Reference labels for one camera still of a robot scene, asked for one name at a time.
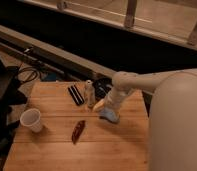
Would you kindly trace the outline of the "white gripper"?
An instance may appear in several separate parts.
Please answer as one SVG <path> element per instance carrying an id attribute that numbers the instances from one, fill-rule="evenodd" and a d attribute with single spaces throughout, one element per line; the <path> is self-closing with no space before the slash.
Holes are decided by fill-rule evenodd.
<path id="1" fill-rule="evenodd" d="M 99 112 L 105 108 L 105 105 L 113 110 L 118 110 L 127 97 L 128 93 L 126 91 L 120 91 L 113 87 L 105 96 L 105 100 L 101 99 L 94 105 L 93 111 Z"/>

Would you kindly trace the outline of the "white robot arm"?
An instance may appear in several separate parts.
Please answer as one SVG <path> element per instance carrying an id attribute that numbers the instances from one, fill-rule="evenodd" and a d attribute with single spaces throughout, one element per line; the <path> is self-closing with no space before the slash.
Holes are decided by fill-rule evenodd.
<path id="1" fill-rule="evenodd" d="M 112 89 L 93 110 L 116 123 L 121 104 L 136 89 L 152 96 L 148 171 L 197 171 L 197 68 L 117 72 Z"/>

